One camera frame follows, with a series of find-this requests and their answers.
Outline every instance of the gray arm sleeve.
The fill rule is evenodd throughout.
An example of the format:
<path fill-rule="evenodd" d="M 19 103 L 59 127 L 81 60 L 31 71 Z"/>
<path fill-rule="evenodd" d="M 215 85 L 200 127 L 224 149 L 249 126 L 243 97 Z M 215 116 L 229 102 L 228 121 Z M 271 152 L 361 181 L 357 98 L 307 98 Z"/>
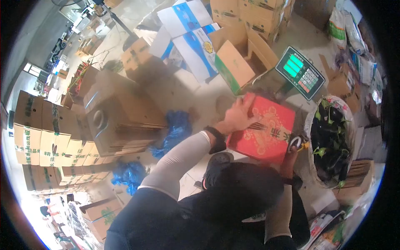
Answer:
<path fill-rule="evenodd" d="M 292 186 L 285 185 L 283 195 L 277 206 L 269 211 L 265 219 L 264 242 L 277 236 L 292 236 L 289 229 L 292 217 Z"/>
<path fill-rule="evenodd" d="M 176 145 L 157 163 L 138 188 L 153 188 L 175 200 L 179 198 L 179 180 L 211 149 L 207 133 L 200 131 Z"/>

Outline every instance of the person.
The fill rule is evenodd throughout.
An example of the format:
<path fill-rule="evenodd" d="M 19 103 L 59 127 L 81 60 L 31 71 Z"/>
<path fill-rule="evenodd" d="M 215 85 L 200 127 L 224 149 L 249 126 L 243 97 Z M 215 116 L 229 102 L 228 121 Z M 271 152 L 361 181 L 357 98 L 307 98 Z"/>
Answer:
<path fill-rule="evenodd" d="M 215 154 L 203 190 L 178 201 L 179 181 L 188 170 L 207 153 L 225 149 L 224 136 L 260 120 L 248 117 L 254 98 L 238 98 L 223 121 L 185 139 L 157 163 L 110 225 L 104 249 L 296 249 L 308 242 L 307 217 L 292 188 L 296 148 L 279 173 L 267 164 Z M 264 211 L 265 222 L 242 222 Z"/>
<path fill-rule="evenodd" d="M 48 220 L 48 218 L 47 218 L 47 216 L 54 216 L 54 215 L 57 215 L 57 214 L 59 214 L 60 212 L 51 212 L 50 211 L 50 208 L 52 207 L 52 206 L 54 206 L 55 204 L 49 204 L 49 205 L 47 205 L 47 206 L 41 206 L 40 207 L 40 212 L 43 214 L 43 216 L 44 216 L 44 220 Z"/>

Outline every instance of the scale pole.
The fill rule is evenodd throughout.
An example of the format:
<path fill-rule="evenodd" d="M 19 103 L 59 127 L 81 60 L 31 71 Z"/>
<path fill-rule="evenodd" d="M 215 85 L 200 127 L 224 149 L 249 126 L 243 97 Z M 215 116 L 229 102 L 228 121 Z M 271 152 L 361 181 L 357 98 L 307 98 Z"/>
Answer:
<path fill-rule="evenodd" d="M 114 14 L 113 12 L 111 12 L 111 10 L 108 9 L 107 6 L 105 6 L 105 9 L 110 14 L 111 18 L 114 19 L 128 33 L 128 35 L 133 38 L 133 40 L 136 41 L 136 40 L 139 39 L 139 37 L 135 33 L 133 33 L 132 31 L 130 31 L 128 29 L 128 27 L 117 17 L 117 15 Z"/>

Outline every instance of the black shoe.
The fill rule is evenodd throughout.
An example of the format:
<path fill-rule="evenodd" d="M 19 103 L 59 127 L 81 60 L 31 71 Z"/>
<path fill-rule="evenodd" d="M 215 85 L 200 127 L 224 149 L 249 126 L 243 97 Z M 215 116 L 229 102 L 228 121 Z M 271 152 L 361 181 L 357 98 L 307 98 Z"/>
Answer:
<path fill-rule="evenodd" d="M 207 182 L 207 186 L 213 186 L 221 170 L 230 166 L 233 159 L 233 154 L 227 152 L 213 155 L 208 161 L 206 172 L 203 175 L 203 180 L 201 182 L 202 188 L 206 189 L 204 186 L 205 182 Z"/>
<path fill-rule="evenodd" d="M 302 186 L 303 186 L 303 180 L 300 178 L 300 176 L 293 173 L 293 188 L 299 191 Z"/>

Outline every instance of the scale display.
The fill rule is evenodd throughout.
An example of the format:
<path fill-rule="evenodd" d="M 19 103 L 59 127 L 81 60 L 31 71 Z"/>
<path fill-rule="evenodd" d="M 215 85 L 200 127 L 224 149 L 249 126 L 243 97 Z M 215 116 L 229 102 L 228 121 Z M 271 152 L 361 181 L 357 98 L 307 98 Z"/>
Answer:
<path fill-rule="evenodd" d="M 325 82 L 322 74 L 302 54 L 290 46 L 275 69 L 293 84 L 308 101 Z"/>

